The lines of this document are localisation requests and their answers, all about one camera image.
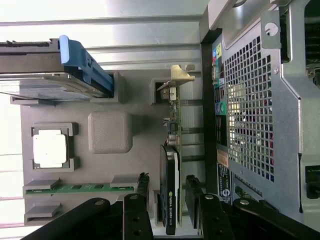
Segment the open dark grey PC case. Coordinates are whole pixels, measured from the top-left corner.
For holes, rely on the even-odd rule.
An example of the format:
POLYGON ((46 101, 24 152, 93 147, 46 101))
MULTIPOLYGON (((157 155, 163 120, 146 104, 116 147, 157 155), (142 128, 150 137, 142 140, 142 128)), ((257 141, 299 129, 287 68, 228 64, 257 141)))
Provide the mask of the open dark grey PC case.
POLYGON ((199 30, 206 189, 320 232, 300 183, 320 155, 320 0, 209 0, 199 30))

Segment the green RAM stick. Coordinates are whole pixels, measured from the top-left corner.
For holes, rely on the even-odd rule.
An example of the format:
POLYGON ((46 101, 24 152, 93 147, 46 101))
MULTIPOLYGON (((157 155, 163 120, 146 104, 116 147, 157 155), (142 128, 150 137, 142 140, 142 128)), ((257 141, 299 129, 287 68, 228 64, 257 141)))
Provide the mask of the green RAM stick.
POLYGON ((86 184, 58 184, 50 189, 26 190, 26 195, 35 194, 73 194, 73 193, 105 193, 105 192, 133 192, 133 186, 112 187, 110 183, 86 184))

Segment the silver CPU chip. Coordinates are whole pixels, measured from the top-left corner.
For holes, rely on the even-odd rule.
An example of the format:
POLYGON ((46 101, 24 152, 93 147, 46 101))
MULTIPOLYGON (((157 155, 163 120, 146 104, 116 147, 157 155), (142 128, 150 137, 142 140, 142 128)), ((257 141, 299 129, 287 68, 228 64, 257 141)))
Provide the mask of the silver CPU chip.
POLYGON ((33 162, 37 168, 62 168, 67 162, 67 137, 61 130, 39 130, 32 139, 33 162))

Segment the grey printed parts rack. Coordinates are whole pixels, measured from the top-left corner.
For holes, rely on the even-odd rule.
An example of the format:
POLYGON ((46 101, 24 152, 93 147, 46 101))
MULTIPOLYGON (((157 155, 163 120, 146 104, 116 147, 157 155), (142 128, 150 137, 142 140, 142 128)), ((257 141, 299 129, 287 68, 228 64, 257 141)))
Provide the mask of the grey printed parts rack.
MULTIPOLYGON (((22 159, 24 185, 33 180, 57 180, 64 184, 110 183, 114 176, 133 176, 149 173, 151 191, 149 213, 154 217, 153 190, 160 187, 160 145, 165 143, 167 132, 164 118, 169 116, 169 105, 151 103, 152 82, 168 81, 169 70, 123 70, 115 72, 117 83, 121 84, 121 101, 116 103, 93 103, 89 101, 64 101, 52 105, 21 106, 22 159), (106 114, 128 113, 132 117, 133 144, 127 153, 92 153, 89 149, 88 119, 96 112, 106 114), (74 153, 80 167, 73 172, 49 172, 33 170, 32 127, 35 124, 76 123, 78 134, 73 139, 74 153)), ((181 86, 181 111, 186 116, 182 121, 183 144, 187 159, 189 156, 204 155, 203 144, 203 81, 201 73, 193 82, 181 86)), ((83 202, 102 197, 110 203, 121 199, 124 191, 101 193, 58 193, 24 195, 26 226, 40 226, 49 223, 83 202)))

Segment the hard disk in blue caddy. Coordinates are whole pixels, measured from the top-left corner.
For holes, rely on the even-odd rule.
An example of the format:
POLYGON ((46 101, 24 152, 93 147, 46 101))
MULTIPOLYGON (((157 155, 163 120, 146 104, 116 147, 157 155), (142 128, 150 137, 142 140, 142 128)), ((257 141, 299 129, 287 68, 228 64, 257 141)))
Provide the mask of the hard disk in blue caddy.
POLYGON ((0 94, 24 100, 112 98, 113 75, 66 35, 49 41, 0 42, 0 94))

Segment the grey power supply unit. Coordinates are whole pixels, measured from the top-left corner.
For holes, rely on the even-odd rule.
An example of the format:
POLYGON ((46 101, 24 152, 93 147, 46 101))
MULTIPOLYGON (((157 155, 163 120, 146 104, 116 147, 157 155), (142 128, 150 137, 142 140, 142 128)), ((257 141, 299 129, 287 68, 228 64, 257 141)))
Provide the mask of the grey power supply unit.
POLYGON ((320 155, 301 154, 299 164, 302 211, 320 212, 320 155))

